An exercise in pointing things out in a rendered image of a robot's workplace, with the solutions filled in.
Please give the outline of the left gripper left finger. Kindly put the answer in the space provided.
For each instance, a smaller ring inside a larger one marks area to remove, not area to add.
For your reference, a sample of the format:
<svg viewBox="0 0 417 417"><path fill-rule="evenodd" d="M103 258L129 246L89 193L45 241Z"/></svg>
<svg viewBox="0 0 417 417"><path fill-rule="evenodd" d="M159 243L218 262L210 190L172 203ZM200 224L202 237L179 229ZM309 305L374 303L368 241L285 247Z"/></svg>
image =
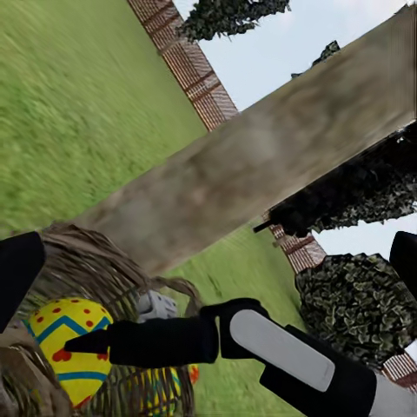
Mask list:
<svg viewBox="0 0 417 417"><path fill-rule="evenodd" d="M0 241L0 336L47 263L36 231Z"/></svg>

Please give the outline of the wicker basket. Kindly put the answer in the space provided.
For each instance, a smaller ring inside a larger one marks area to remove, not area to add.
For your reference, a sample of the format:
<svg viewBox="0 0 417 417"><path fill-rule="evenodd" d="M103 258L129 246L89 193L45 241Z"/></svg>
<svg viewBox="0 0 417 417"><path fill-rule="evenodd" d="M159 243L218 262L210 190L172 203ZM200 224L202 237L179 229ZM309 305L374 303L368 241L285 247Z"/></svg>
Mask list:
<svg viewBox="0 0 417 417"><path fill-rule="evenodd" d="M112 315L114 321L139 320L136 309L137 302L150 290L171 287L189 298L182 319L199 316L204 307L200 291L193 283L185 278L165 278L151 275L150 278L122 252L104 233L83 229L75 223L60 223L60 220L47 228L28 226L26 229L11 231L9 236L17 236L36 231L42 244L49 244L61 250L57 259L53 251L45 253L47 263L44 264L30 289L49 299L50 302L74 298L89 292ZM73 284L64 278L59 280L54 272L69 275L76 280ZM45 286L47 285L49 286ZM55 289L55 290L54 290ZM83 292L82 292L83 291ZM53 294L53 295L52 295ZM34 295L33 295L34 296ZM35 296L34 296L35 297ZM132 311L122 298L127 297ZM48 303L35 297L23 298L10 322L0 336L0 417L75 417L68 402L69 395L58 380L48 359L40 348L39 342L25 327L27 320L36 310L25 308L21 304L41 308ZM198 309L196 302L202 304ZM170 417L170 403L174 402L173 417L195 417L195 395L189 365L180 367L158 368L158 380L155 369L140 369L127 366L129 375L122 373L118 378L116 366L112 367L116 381L112 381L110 373L107 380L98 388L96 410L94 399L90 400L90 410L94 417L118 417L117 402L120 398L122 417ZM152 381L149 383L148 370ZM172 375L177 375L179 389L177 396ZM131 389L127 380L131 380ZM42 403L26 392L24 380L28 380L36 389ZM123 382L125 396L122 397L120 383ZM155 403L153 391L156 387L158 403ZM111 392L109 406L108 388ZM165 391L165 401L162 391ZM101 393L104 393L102 404ZM148 407L148 396L151 407ZM89 417L87 404L78 408L79 417Z"/></svg>

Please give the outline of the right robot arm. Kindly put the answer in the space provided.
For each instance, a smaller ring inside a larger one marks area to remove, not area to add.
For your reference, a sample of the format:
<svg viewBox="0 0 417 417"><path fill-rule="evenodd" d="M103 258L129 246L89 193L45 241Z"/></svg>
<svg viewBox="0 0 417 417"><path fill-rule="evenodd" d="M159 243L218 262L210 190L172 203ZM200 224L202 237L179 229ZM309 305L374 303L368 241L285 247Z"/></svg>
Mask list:
<svg viewBox="0 0 417 417"><path fill-rule="evenodd" d="M260 383L307 417L417 417L417 394L290 324L284 328L256 298L182 319L173 299L153 291L137 302L137 322L114 321L63 350L106 354L110 347L110 364L133 369L214 364L221 335L223 359L266 364Z"/></svg>

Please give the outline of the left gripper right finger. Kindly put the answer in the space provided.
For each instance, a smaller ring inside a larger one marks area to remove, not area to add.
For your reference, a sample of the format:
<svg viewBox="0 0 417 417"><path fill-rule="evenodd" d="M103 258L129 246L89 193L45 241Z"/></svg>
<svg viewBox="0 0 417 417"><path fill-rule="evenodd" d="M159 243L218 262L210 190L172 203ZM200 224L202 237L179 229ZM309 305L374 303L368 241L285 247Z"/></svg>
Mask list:
<svg viewBox="0 0 417 417"><path fill-rule="evenodd" d="M389 261L417 301L417 235L397 231Z"/></svg>

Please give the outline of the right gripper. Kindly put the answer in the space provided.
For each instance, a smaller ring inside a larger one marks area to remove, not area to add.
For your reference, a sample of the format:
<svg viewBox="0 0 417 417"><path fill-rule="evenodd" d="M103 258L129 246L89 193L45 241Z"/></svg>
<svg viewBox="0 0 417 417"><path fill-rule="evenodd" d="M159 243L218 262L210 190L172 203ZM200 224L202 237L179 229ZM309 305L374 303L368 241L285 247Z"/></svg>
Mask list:
<svg viewBox="0 0 417 417"><path fill-rule="evenodd" d="M106 329L97 329L67 341L66 352L106 354L110 347L109 363L131 366L133 369L180 367L175 354L175 328L180 320L163 319L136 324L135 321L114 321Z"/></svg>

